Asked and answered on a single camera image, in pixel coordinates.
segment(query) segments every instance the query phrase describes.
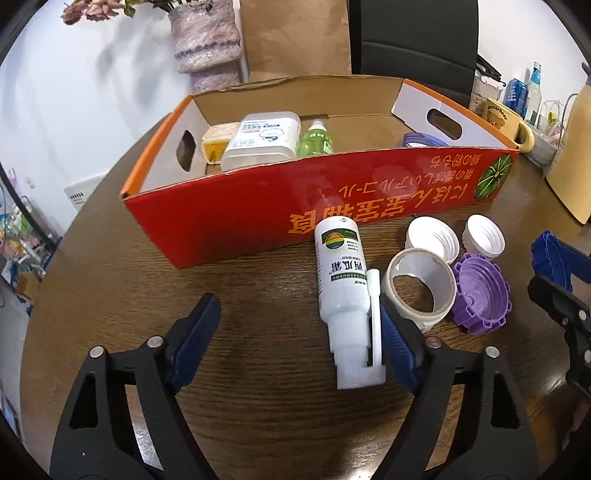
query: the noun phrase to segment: roll of tape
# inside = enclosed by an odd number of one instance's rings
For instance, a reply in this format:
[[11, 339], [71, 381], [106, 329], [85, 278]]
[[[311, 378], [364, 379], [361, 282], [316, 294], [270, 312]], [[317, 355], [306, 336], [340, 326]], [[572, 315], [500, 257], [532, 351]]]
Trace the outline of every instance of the roll of tape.
[[408, 147], [448, 147], [445, 142], [439, 140], [432, 135], [422, 134], [419, 132], [410, 132], [404, 134], [402, 138], [402, 146]]
[[[398, 295], [394, 277], [408, 275], [421, 280], [433, 295], [433, 311], [421, 312], [412, 308]], [[404, 318], [412, 320], [426, 333], [441, 322], [456, 299], [457, 285], [452, 269], [438, 255], [422, 248], [399, 252], [390, 262], [382, 278], [384, 292]]]

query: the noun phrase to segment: white tape roll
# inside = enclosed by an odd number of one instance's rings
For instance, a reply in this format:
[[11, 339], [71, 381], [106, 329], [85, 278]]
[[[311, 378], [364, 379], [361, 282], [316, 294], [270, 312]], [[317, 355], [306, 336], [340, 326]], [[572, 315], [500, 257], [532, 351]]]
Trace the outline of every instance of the white tape roll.
[[[408, 275], [421, 280], [433, 295], [433, 311], [421, 312], [412, 308], [394, 288], [394, 277]], [[385, 293], [404, 318], [411, 319], [426, 333], [441, 322], [456, 299], [457, 285], [452, 269], [438, 255], [422, 248], [409, 248], [399, 252], [390, 262], [382, 278]]]

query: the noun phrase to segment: wooden table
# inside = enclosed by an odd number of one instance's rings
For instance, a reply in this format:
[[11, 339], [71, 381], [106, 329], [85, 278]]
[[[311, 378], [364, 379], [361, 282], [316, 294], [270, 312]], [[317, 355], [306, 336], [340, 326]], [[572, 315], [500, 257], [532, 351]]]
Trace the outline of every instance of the wooden table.
[[[177, 396], [205, 456], [222, 479], [369, 478], [409, 408], [396, 383], [337, 391], [326, 327], [318, 314], [312, 243], [175, 270], [144, 235], [118, 192], [146, 135], [107, 175], [68, 231], [40, 291], [25, 343], [22, 416], [33, 456], [48, 467], [61, 410], [89, 349], [133, 349], [165, 333], [205, 292], [223, 304], [222, 321], [193, 381]], [[545, 229], [591, 251], [591, 234], [565, 211], [540, 171], [519, 159], [492, 203], [436, 215], [460, 236], [469, 215], [501, 228], [498, 263], [511, 285], [507, 325], [471, 337], [453, 324], [435, 332], [449, 345], [497, 346], [527, 404], [545, 468], [570, 422], [577, 393], [562, 330], [529, 301], [530, 245]], [[404, 247], [412, 217], [361, 227], [368, 265], [383, 270]], [[581, 298], [589, 291], [577, 285]], [[459, 392], [431, 464], [444, 460]], [[141, 447], [153, 456], [137, 392], [130, 399]]]

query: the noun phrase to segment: brown paper bag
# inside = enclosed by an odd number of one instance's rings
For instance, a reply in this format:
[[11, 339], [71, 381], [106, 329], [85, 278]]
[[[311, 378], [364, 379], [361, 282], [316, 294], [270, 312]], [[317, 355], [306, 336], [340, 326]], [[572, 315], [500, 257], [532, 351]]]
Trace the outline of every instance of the brown paper bag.
[[346, 0], [241, 0], [251, 81], [350, 74]]

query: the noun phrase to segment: red cardboard box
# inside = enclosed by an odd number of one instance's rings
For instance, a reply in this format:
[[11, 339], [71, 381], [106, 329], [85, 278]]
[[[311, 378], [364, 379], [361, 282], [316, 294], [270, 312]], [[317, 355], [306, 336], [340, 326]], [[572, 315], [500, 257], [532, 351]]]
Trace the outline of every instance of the red cardboard box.
[[[297, 113], [303, 131], [323, 118], [336, 153], [206, 173], [200, 143], [210, 125], [274, 111]], [[450, 146], [400, 148], [411, 131]], [[121, 195], [182, 268], [312, 240], [331, 215], [366, 225], [491, 200], [517, 154], [491, 124], [409, 80], [305, 76], [185, 98]]]

